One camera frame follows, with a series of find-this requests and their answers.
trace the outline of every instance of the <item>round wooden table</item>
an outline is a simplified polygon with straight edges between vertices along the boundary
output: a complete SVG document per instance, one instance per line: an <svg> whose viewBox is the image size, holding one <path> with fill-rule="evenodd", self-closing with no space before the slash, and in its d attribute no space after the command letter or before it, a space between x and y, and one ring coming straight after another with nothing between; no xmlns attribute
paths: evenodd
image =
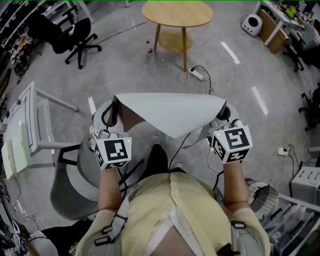
<svg viewBox="0 0 320 256"><path fill-rule="evenodd" d="M187 36L186 28L209 23L214 16L212 9L201 1L148 1L142 7L142 14L149 21L157 23L154 49L157 48L161 25L182 28L182 37L181 33L177 34L169 30L163 33L159 44L166 50L183 52L183 69L186 72L187 49L192 46L192 39Z"/></svg>

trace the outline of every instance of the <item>cardboard box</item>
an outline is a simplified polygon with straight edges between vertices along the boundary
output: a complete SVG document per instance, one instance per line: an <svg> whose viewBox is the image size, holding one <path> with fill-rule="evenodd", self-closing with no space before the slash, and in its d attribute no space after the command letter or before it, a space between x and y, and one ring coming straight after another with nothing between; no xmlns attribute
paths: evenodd
<svg viewBox="0 0 320 256"><path fill-rule="evenodd" d="M271 33L275 30L277 23L271 18L269 14L267 14L265 10L260 9L257 15L262 19L263 22L260 38L263 42L265 42L267 41ZM288 36L282 29L280 29L267 47L272 54L276 54L287 42L287 40Z"/></svg>

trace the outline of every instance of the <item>chair base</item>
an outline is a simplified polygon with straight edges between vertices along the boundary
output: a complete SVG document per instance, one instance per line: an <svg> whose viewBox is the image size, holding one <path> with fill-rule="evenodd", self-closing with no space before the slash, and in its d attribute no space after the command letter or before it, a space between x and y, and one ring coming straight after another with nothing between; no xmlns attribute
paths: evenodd
<svg viewBox="0 0 320 256"><path fill-rule="evenodd" d="M102 48L100 45L94 44L87 44L92 38L97 39L98 36L96 34L92 34L90 35L87 39L85 39L82 43L79 43L76 45L76 48L73 50L73 52L71 52L71 54L68 56L68 58L66 58L65 63L68 65L70 63L70 59L76 54L78 53L78 68L81 70L83 68L83 66L81 65L81 57L82 57L82 52L85 49L90 49L90 48L97 48L98 52L102 51Z"/></svg>
<svg viewBox="0 0 320 256"><path fill-rule="evenodd" d="M300 71L304 71L304 66L302 66L302 63L299 59L299 54L295 53L289 45L285 44L284 47L286 48L287 52L282 52L283 55L288 56L289 58L291 58L293 60L293 64L294 64L294 72L296 73L298 71L298 69L300 69Z"/></svg>

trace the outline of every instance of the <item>wall outlet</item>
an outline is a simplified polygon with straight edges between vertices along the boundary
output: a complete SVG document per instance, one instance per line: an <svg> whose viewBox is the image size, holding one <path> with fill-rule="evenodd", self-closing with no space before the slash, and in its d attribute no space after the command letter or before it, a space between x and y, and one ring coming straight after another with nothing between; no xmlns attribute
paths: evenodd
<svg viewBox="0 0 320 256"><path fill-rule="evenodd" d="M279 147L278 148L278 155L280 156L287 156L289 155L289 149L288 148L284 148L284 147Z"/></svg>

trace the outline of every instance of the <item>black chair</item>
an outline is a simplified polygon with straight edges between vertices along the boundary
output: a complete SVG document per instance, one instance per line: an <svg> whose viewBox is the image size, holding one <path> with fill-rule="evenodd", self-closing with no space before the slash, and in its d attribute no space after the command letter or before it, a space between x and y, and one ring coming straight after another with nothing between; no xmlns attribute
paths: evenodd
<svg viewBox="0 0 320 256"><path fill-rule="evenodd" d="M85 49L97 48L98 52L102 51L100 45L87 44L92 38L97 39L96 34L90 35L91 23L88 18L84 18L75 23L72 11L77 9L76 6L68 9L63 15L67 15L71 27L62 31L59 25L54 24L45 16L41 15L38 11L35 11L27 19L26 24L29 28L28 35L34 39L48 42L52 45L52 48L56 54L62 54L67 50L73 52L66 58L65 63L69 64L70 59L78 53L78 68L82 69L81 57L82 52Z"/></svg>
<svg viewBox="0 0 320 256"><path fill-rule="evenodd" d="M307 114L307 127L305 131L309 131L311 128L316 127L320 123L320 83L317 84L319 88L315 89L312 98L308 98L305 93L301 94L302 98L305 98L307 107L299 108L299 113L305 111Z"/></svg>
<svg viewBox="0 0 320 256"><path fill-rule="evenodd" d="M288 44L284 44L284 47L286 48L287 52L283 52L283 55L289 56L294 63L294 72L298 71L299 65L301 66L300 70L304 71L304 66L302 66L302 63L300 62L299 58L302 58L304 55L304 50L302 48L303 44L306 44L305 41L303 40L303 38L301 37L301 35L299 33L297 33L297 35L299 36L299 41L293 36L293 35L289 35L291 37L292 40L292 46L294 48L294 50L296 52L294 52L290 46Z"/></svg>

